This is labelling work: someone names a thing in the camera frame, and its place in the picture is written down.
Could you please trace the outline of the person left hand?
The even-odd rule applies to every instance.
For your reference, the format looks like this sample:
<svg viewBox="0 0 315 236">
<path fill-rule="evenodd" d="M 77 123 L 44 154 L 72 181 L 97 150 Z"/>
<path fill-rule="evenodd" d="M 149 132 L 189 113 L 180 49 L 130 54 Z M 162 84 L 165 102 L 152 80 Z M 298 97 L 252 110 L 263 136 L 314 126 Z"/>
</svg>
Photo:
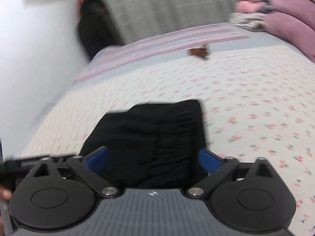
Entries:
<svg viewBox="0 0 315 236">
<path fill-rule="evenodd" d="M 4 188 L 3 186 L 0 187 L 0 198 L 4 201 L 9 201 L 12 196 L 12 192 L 9 189 Z M 0 220 L 1 224 L 1 235 L 4 235 L 4 226 L 3 226 L 3 220 L 1 218 Z"/>
</svg>

